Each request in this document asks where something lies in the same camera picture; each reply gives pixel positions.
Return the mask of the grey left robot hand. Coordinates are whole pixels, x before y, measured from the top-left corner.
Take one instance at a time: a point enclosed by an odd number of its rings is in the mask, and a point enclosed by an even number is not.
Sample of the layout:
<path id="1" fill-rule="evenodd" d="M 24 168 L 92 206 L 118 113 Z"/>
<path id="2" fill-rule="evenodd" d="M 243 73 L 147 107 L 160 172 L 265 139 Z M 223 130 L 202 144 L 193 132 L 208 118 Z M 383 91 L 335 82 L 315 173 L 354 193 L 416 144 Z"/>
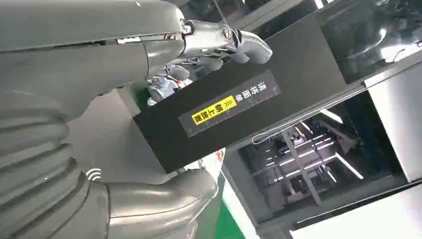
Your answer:
<path id="1" fill-rule="evenodd" d="M 158 239 L 191 225 L 218 193 L 205 169 L 159 185 L 94 181 L 65 139 L 96 97 L 217 51 L 256 64 L 273 54 L 162 0 L 1 1 L 1 238 Z"/>

